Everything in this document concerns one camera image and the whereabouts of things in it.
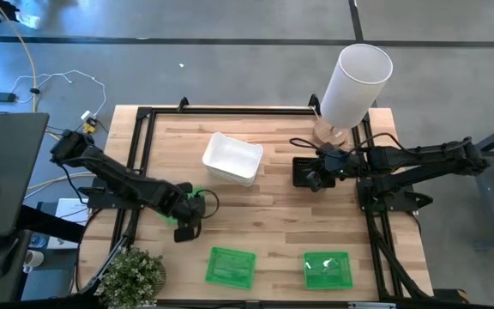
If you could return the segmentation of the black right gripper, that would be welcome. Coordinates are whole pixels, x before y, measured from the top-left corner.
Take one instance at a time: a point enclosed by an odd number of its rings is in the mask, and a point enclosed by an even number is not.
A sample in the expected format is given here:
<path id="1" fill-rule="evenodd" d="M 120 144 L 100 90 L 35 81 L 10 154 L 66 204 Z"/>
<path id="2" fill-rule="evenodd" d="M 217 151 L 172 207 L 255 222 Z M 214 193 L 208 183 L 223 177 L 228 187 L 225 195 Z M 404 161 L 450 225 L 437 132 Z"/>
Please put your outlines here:
<path id="1" fill-rule="evenodd" d="M 317 158 L 308 163 L 306 181 L 312 192 L 334 187 L 335 180 L 358 177 L 358 158 L 351 153 L 324 143 L 317 151 Z"/>

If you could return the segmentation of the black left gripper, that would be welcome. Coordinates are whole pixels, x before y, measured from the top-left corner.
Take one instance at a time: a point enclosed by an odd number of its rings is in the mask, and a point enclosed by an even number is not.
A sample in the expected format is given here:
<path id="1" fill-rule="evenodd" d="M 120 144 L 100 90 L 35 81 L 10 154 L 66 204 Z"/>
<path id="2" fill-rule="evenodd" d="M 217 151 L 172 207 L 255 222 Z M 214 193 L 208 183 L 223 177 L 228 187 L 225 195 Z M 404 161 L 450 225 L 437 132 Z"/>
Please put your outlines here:
<path id="1" fill-rule="evenodd" d="M 204 196 L 194 196 L 189 202 L 188 194 L 193 191 L 191 183 L 180 183 L 178 189 L 181 189 L 182 192 L 178 200 L 172 205 L 169 215 L 177 221 L 178 225 L 174 230 L 174 241 L 182 243 L 196 238 L 196 227 L 200 226 L 205 214 L 195 211 L 205 211 L 206 202 Z"/>

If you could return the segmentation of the black plastic basket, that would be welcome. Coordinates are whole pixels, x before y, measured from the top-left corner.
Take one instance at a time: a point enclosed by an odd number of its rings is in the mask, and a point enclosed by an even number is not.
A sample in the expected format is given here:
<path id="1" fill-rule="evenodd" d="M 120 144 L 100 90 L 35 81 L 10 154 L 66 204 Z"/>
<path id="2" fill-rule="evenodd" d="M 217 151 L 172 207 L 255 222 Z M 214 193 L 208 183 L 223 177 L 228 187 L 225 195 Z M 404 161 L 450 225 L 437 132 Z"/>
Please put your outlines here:
<path id="1" fill-rule="evenodd" d="M 334 188 L 335 179 L 328 174 L 323 159 L 294 157 L 292 159 L 292 184 L 295 187 L 309 187 L 312 192 Z"/>

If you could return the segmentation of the white plastic basket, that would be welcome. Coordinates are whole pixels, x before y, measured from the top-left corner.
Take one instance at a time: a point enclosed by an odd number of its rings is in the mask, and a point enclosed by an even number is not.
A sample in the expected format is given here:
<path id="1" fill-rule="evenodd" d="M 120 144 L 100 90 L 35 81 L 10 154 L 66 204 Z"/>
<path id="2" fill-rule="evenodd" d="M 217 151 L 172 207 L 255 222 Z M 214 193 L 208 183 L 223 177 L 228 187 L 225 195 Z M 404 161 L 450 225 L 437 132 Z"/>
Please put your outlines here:
<path id="1" fill-rule="evenodd" d="M 257 167 L 243 166 L 238 164 L 205 165 L 206 169 L 215 177 L 223 179 L 235 185 L 244 187 L 252 186 L 258 172 Z"/>
<path id="2" fill-rule="evenodd" d="M 263 146 L 243 142 L 220 132 L 215 132 L 202 156 L 203 165 L 238 164 L 259 168 L 263 156 Z"/>

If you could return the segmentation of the white table lamp wooden base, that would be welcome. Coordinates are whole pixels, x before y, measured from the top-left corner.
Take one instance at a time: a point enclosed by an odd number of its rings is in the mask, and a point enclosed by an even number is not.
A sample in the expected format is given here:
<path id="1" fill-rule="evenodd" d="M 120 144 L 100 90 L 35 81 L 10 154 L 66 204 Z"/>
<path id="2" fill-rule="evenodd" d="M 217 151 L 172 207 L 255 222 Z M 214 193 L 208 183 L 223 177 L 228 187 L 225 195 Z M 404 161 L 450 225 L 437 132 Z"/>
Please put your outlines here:
<path id="1" fill-rule="evenodd" d="M 359 125 L 392 76 L 389 55 L 373 45 L 345 47 L 320 102 L 313 135 L 317 142 L 340 146 L 350 129 Z"/>

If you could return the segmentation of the small potted green plant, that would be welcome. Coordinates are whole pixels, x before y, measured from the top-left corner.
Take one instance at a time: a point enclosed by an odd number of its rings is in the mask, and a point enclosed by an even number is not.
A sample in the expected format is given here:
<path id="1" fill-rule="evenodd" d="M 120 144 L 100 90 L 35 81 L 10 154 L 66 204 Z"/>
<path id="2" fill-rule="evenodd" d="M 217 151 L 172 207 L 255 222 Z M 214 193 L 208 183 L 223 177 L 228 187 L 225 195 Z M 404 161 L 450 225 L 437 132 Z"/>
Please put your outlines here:
<path id="1" fill-rule="evenodd" d="M 155 304 L 166 285 L 162 255 L 131 246 L 121 249 L 102 276 L 99 303 L 111 309 L 139 309 Z"/>

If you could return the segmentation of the white booklet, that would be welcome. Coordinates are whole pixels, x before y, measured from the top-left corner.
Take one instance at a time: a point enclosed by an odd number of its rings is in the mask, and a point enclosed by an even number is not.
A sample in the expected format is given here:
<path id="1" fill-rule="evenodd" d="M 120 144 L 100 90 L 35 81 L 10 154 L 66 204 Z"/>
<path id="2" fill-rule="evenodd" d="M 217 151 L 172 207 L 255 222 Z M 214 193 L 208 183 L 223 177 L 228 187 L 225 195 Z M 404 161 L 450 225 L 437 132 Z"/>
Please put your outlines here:
<path id="1" fill-rule="evenodd" d="M 85 226 L 89 217 L 89 210 L 77 198 L 60 198 L 55 216 Z M 76 249 L 77 246 L 76 242 L 50 236 L 46 248 L 50 250 L 71 250 Z"/>

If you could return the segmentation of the white and yellow plug adapter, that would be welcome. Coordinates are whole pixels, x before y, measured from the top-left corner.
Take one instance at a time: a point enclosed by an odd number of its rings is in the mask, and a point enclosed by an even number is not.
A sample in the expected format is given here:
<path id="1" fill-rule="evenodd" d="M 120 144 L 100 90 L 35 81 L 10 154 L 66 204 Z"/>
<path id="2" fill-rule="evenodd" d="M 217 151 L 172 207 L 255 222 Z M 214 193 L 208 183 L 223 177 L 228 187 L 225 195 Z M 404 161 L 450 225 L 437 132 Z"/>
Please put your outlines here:
<path id="1" fill-rule="evenodd" d="M 96 116 L 90 111 L 85 111 L 81 115 L 81 120 L 83 121 L 81 130 L 83 133 L 92 134 L 96 132 L 96 125 L 98 123 Z"/>

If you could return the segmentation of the black bar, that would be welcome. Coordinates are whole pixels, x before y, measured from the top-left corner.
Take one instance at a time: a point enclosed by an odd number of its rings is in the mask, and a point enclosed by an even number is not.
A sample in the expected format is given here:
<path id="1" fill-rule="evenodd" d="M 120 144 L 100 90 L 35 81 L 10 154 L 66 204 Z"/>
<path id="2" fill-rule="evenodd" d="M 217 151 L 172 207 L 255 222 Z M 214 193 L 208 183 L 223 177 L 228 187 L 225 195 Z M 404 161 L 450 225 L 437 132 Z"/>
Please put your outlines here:
<path id="1" fill-rule="evenodd" d="M 23 205 L 18 215 L 15 229 L 29 230 L 79 243 L 86 228 L 79 223 L 66 221 L 63 218 Z"/>

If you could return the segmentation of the white mug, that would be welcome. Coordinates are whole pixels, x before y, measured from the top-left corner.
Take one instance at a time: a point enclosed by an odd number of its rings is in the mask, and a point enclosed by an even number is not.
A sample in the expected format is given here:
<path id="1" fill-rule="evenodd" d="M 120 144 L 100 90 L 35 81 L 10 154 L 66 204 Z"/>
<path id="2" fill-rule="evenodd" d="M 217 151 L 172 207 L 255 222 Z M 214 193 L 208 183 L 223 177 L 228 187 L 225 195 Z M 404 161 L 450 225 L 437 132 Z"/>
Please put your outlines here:
<path id="1" fill-rule="evenodd" d="M 28 250 L 23 262 L 22 270 L 28 274 L 39 267 L 44 261 L 44 254 L 41 251 Z"/>

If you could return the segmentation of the dark grey side desk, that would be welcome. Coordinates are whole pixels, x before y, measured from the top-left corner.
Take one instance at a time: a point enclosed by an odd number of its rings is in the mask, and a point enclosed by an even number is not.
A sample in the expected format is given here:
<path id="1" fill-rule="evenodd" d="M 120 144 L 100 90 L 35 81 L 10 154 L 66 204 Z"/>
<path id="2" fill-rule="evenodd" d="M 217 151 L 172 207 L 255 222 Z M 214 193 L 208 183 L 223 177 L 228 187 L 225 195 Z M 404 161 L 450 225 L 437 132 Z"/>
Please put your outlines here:
<path id="1" fill-rule="evenodd" d="M 15 224 L 48 120 L 41 112 L 0 113 L 0 239 L 19 239 L 9 272 L 0 278 L 0 302 L 16 300 L 32 232 Z"/>

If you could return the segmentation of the black computer mouse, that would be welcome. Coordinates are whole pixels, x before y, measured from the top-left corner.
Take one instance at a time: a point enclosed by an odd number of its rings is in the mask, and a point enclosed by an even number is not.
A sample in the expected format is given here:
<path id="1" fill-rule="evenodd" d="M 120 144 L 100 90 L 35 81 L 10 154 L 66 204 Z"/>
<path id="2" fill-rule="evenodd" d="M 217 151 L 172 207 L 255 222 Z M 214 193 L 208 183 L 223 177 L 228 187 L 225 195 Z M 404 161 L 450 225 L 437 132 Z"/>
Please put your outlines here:
<path id="1" fill-rule="evenodd" d="M 18 243 L 17 237 L 0 239 L 0 278 L 9 272 Z"/>

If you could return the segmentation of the person's shoe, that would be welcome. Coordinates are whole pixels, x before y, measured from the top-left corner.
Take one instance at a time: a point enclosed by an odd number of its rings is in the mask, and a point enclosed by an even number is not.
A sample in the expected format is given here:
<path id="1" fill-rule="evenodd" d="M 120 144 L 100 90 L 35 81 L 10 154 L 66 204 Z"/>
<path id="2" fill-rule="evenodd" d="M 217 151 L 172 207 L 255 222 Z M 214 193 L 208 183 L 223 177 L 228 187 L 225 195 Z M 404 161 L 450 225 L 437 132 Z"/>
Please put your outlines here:
<path id="1" fill-rule="evenodd" d="M 31 29 L 39 29 L 41 20 L 36 15 L 29 15 L 21 11 L 15 12 L 16 20 L 23 26 L 29 27 Z"/>

